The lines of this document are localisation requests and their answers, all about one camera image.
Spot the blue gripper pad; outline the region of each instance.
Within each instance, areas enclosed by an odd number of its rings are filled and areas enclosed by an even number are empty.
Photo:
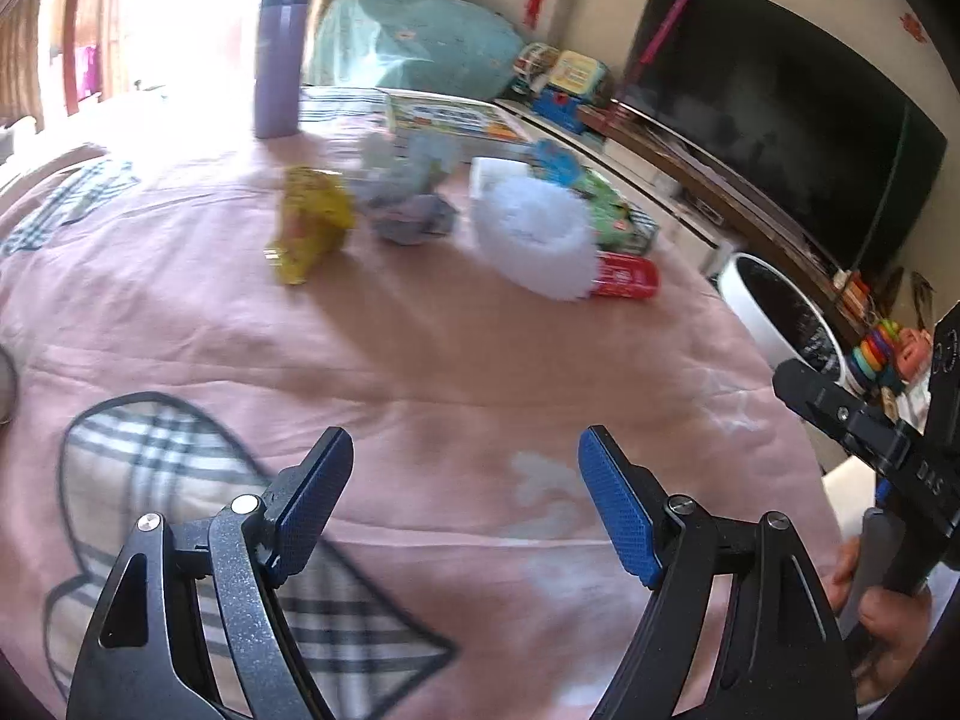
[[[299,466],[283,469],[263,493],[261,560],[271,586],[304,570],[317,538],[353,471],[353,441],[343,428],[328,428]]]
[[[577,457],[580,475],[624,569],[640,577],[651,589],[659,586],[664,567],[654,549],[653,520],[627,484],[613,452],[601,440],[596,428],[584,430]]]

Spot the light blue plastic cover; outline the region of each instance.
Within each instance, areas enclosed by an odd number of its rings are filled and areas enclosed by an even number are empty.
[[[460,0],[334,0],[307,82],[492,100],[523,47],[507,20]]]

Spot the blue textured rubber pad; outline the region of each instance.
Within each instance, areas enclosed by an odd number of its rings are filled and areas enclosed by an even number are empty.
[[[347,431],[338,429],[332,440],[322,446],[325,438],[326,435],[311,450],[311,455],[320,451],[320,458],[314,458],[312,472],[299,481],[289,507],[277,519],[274,556],[267,566],[274,586],[280,586],[287,577],[304,570],[317,545],[317,538],[330,519],[333,507],[353,471],[353,441]],[[297,469],[299,466],[284,471]]]
[[[653,522],[616,461],[592,430],[580,437],[577,456],[580,475],[624,569],[645,586],[658,586],[664,567],[654,550]]]

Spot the pink bedsheet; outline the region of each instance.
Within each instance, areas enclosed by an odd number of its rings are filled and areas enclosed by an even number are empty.
[[[392,718],[589,716],[648,597],[579,480],[589,424],[713,514],[787,512],[815,565],[832,565],[839,532],[800,423],[669,244],[649,302],[528,293],[483,262],[466,217],[414,248],[361,228],[284,288],[262,253],[281,166],[328,164],[328,148],[306,135],[210,148],[0,269],[0,340],[22,383],[0,454],[0,649],[53,712],[43,600],[76,573],[59,442],[81,410],[126,392],[191,401],[270,469],[328,425],[349,430],[355,469],[325,533],[460,648]],[[463,189],[448,187],[461,207]],[[722,600],[687,704],[709,680]]]

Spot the human hand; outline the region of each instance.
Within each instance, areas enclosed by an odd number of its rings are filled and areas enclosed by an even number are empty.
[[[824,581],[830,607],[838,613],[850,597],[853,573],[860,557],[860,539],[840,548],[832,576]],[[883,587],[870,587],[860,599],[860,622],[881,642],[881,649],[864,661],[853,678],[856,702],[870,704],[893,690],[917,659],[930,629],[930,590],[910,597]]]

